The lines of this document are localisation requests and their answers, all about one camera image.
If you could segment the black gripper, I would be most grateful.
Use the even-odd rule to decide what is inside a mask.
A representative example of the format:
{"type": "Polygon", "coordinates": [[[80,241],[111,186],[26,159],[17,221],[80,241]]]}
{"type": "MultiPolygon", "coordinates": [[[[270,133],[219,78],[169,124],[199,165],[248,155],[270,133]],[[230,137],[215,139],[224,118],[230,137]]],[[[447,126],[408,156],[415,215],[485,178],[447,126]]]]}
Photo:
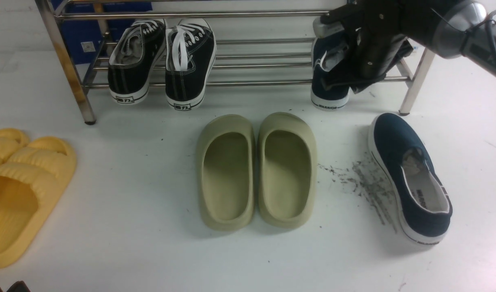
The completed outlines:
{"type": "Polygon", "coordinates": [[[349,39],[349,61],[341,61],[322,87],[348,86],[357,94],[383,81],[406,36],[400,31],[400,0],[354,0],[321,15],[321,22],[340,21],[349,39]]]}

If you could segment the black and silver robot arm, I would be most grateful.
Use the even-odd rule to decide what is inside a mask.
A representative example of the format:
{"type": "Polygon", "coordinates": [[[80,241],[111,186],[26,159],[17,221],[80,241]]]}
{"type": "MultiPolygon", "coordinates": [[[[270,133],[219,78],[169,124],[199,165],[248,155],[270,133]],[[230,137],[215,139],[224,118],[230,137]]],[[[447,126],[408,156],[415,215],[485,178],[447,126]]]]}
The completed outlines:
{"type": "Polygon", "coordinates": [[[408,39],[445,59],[469,58],[496,77],[495,16],[476,0],[357,0],[333,9],[314,25],[315,34],[342,28],[348,51],[321,85],[361,91],[383,81],[411,52],[408,39]]]}

